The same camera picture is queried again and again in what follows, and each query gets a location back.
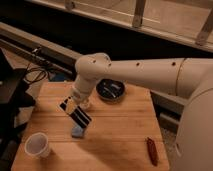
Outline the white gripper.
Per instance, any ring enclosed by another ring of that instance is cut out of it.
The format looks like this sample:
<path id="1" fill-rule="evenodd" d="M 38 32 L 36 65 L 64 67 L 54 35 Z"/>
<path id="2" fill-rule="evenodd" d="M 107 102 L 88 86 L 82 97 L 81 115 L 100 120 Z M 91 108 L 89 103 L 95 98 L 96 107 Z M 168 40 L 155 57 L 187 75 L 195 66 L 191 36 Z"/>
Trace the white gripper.
<path id="1" fill-rule="evenodd" d="M 81 128 L 86 128 L 92 119 L 78 106 L 72 97 L 67 98 L 67 103 L 61 103 L 60 107 L 71 117 Z"/>

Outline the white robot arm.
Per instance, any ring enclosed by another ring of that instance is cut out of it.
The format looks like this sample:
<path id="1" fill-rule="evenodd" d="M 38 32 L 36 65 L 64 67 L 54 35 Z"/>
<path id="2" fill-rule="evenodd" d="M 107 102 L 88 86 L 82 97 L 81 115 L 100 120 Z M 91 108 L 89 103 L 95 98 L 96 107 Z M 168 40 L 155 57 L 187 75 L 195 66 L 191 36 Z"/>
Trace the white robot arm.
<path id="1" fill-rule="evenodd" d="M 60 107 L 74 114 L 102 79 L 112 79 L 185 98 L 171 171 L 213 171 L 213 58 L 113 61 L 105 53 L 79 57 L 77 78 Z"/>

